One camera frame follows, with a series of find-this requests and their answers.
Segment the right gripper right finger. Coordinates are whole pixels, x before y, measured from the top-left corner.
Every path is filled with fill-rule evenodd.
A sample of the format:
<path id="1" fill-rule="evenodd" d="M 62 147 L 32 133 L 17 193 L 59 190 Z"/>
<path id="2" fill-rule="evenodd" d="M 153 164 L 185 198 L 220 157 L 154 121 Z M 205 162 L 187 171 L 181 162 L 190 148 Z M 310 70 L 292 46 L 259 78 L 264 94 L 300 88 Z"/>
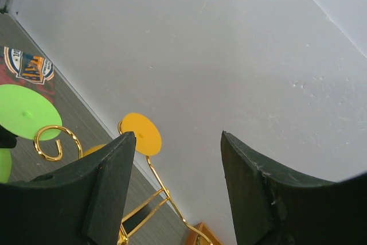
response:
<path id="1" fill-rule="evenodd" d="M 309 176 L 221 135 L 238 244 L 365 244 L 366 174 L 340 182 Z"/>

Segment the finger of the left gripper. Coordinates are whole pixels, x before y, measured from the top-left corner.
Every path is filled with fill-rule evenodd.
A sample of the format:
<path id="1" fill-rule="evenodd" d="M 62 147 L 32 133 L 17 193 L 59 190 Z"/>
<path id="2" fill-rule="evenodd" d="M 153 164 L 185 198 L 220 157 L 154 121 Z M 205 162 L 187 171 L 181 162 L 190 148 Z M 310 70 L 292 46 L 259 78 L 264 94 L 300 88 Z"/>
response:
<path id="1" fill-rule="evenodd" d="M 17 136 L 0 126 L 0 148 L 13 149 L 17 145 Z"/>

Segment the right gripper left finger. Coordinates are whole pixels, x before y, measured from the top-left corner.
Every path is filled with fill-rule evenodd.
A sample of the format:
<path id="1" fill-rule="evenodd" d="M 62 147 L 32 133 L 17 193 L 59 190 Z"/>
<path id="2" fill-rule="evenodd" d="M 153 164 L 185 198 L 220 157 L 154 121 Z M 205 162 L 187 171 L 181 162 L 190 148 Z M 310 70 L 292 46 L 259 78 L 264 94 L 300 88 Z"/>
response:
<path id="1" fill-rule="evenodd" d="M 31 181 L 1 185 L 2 244 L 117 244 L 135 154 L 127 132 Z"/>

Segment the green wine glass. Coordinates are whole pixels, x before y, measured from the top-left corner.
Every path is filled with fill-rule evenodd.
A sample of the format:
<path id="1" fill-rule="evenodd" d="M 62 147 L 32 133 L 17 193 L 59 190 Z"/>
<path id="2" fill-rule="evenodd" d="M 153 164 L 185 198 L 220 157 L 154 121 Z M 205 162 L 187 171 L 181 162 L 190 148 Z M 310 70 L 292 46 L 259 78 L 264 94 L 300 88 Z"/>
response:
<path id="1" fill-rule="evenodd" d="M 55 106 L 29 88 L 1 85 L 1 126 L 18 137 L 32 140 L 45 126 L 59 125 L 62 119 Z M 1 149 L 1 183 L 8 182 L 12 168 L 11 149 Z"/>

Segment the orange wine glass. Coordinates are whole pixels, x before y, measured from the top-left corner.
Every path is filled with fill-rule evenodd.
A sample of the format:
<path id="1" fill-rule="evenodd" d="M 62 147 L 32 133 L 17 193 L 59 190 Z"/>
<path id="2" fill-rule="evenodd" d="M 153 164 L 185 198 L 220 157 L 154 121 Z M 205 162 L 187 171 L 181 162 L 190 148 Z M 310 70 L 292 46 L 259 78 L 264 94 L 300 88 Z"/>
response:
<path id="1" fill-rule="evenodd" d="M 157 155 L 162 147 L 162 138 L 157 127 L 146 116 L 131 112 L 118 123 L 118 132 L 133 132 L 136 137 L 135 150 L 145 156 Z"/>

